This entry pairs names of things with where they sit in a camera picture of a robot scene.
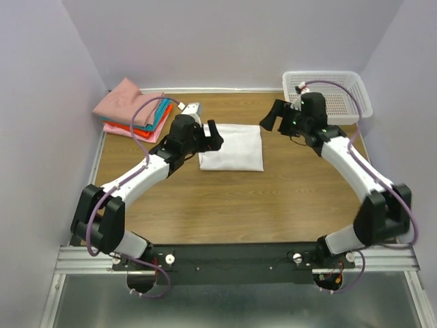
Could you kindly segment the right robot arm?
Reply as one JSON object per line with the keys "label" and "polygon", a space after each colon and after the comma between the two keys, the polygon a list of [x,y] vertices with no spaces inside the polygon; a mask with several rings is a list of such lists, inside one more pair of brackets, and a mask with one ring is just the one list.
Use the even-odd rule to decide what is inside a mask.
{"label": "right robot arm", "polygon": [[318,92],[300,94],[295,102],[276,99],[259,125],[289,138],[303,137],[306,146],[329,162],[348,182],[361,201],[352,224],[317,240],[313,259],[331,267],[349,251],[370,247],[405,234],[410,229],[411,190],[385,178],[359,152],[337,125],[328,123],[326,101]]}

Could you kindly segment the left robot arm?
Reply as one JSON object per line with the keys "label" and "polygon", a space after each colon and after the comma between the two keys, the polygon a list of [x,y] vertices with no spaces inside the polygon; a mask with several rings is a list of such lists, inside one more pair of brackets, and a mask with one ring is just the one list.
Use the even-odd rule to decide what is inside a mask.
{"label": "left robot arm", "polygon": [[192,114],[179,114],[169,133],[145,158],[119,178],[101,187],[87,185],[81,192],[71,233],[85,242],[91,256],[120,254],[137,270],[151,263],[150,242],[125,228],[126,209],[157,183],[176,172],[197,153],[218,151],[223,145],[214,120],[207,126]]}

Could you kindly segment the white t shirt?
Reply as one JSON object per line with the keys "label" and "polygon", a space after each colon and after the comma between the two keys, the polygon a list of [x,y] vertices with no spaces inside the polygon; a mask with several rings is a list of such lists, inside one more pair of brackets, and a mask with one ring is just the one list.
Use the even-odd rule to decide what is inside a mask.
{"label": "white t shirt", "polygon": [[216,127],[224,142],[218,151],[199,153],[201,171],[264,171],[258,125],[217,124]]}

